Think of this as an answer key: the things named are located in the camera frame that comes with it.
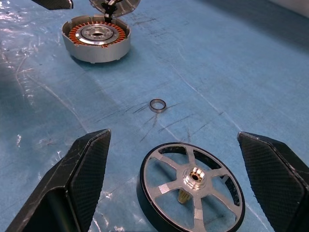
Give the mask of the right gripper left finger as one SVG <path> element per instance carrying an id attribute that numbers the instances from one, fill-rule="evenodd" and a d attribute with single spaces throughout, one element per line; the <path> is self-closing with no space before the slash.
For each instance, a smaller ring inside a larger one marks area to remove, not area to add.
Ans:
<path id="1" fill-rule="evenodd" d="M 110 129 L 75 140 L 5 232 L 88 232 L 103 186 L 110 140 Z"/>

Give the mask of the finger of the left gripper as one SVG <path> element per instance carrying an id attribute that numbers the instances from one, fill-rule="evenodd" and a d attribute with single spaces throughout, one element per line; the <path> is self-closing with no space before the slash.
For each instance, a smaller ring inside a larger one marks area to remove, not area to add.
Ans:
<path id="1" fill-rule="evenodd" d="M 47 10 L 70 10 L 73 9 L 72 0 L 31 0 Z"/>

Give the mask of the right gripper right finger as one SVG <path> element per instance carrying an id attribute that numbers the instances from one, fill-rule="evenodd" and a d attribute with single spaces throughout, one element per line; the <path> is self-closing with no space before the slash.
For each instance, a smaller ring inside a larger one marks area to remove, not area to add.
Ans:
<path id="1" fill-rule="evenodd" d="M 275 232 L 309 232 L 309 167 L 285 143 L 241 131 L 255 197 Z"/>

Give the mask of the silver motor stator housing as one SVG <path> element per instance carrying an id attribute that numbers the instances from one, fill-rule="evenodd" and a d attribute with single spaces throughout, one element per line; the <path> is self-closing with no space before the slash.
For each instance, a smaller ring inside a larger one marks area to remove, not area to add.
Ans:
<path id="1" fill-rule="evenodd" d="M 69 54 L 89 63 L 121 59 L 131 47 L 131 30 L 120 19 L 105 22 L 103 15 L 74 17 L 62 26 L 62 37 Z"/>

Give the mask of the black rotor with silver spokes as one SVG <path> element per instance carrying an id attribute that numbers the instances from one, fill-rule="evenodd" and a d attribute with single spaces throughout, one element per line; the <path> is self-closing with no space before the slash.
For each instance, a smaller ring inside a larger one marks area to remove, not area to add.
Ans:
<path id="1" fill-rule="evenodd" d="M 173 168 L 176 179 L 150 187 L 146 168 L 151 159 Z M 156 199 L 178 190 L 179 201 L 193 200 L 194 226 L 189 229 L 169 217 Z M 215 197 L 235 216 L 235 222 L 225 232 L 237 232 L 245 216 L 242 189 L 230 169 L 210 152 L 186 143 L 165 143 L 156 146 L 144 157 L 137 178 L 137 197 L 143 213 L 158 232 L 207 232 L 203 221 L 202 199 Z"/>

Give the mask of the motor stator with windings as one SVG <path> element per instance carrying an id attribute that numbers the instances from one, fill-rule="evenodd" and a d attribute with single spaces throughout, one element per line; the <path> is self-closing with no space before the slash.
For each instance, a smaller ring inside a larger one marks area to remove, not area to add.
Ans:
<path id="1" fill-rule="evenodd" d="M 115 18 L 133 12 L 141 0 L 89 0 L 105 17 Z"/>

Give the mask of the blue plastic table cover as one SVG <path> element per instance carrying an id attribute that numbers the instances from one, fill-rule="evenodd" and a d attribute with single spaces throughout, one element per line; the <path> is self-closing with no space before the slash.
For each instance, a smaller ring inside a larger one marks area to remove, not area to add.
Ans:
<path id="1" fill-rule="evenodd" d="M 91 232 L 156 232 L 136 195 L 145 155 L 185 142 L 225 163 L 246 202 L 239 232 L 274 232 L 244 166 L 239 131 L 286 143 L 309 165 L 309 19 L 268 0 L 141 0 L 118 61 L 72 58 L 49 11 L 0 0 L 0 232 L 86 133 L 112 131 Z"/>

